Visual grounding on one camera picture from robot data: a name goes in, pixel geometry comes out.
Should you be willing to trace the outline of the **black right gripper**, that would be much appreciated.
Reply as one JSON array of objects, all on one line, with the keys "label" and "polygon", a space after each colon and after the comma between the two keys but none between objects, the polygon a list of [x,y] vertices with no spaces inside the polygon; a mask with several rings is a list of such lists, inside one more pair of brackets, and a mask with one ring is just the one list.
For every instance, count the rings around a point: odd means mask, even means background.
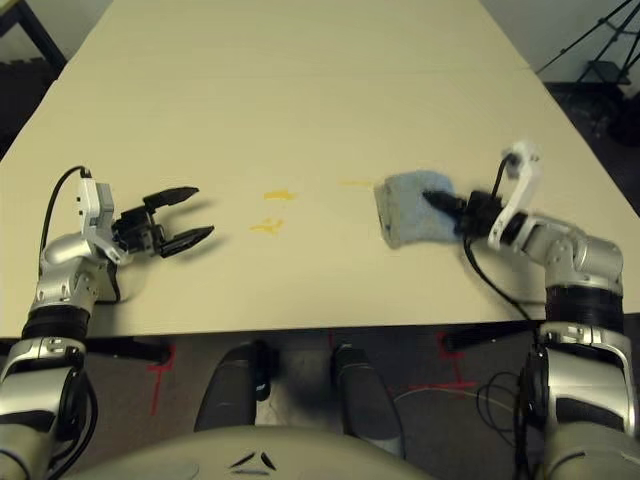
[{"label": "black right gripper", "polygon": [[486,238],[503,210],[501,196],[481,190],[472,191],[467,200],[443,190],[424,190],[422,195],[434,209],[461,216],[456,232],[462,237]]}]

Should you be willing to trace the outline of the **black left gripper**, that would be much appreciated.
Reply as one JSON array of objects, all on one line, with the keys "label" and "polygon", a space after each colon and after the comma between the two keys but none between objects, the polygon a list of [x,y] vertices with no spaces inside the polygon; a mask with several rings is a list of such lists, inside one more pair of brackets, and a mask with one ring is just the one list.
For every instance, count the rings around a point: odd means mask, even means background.
[{"label": "black left gripper", "polygon": [[130,254],[145,253],[168,258],[186,251],[211,235],[213,225],[198,227],[165,240],[163,227],[154,220],[155,210],[186,201],[197,194],[197,187],[169,188],[143,198],[144,205],[127,210],[113,223],[114,240],[122,250]]}]

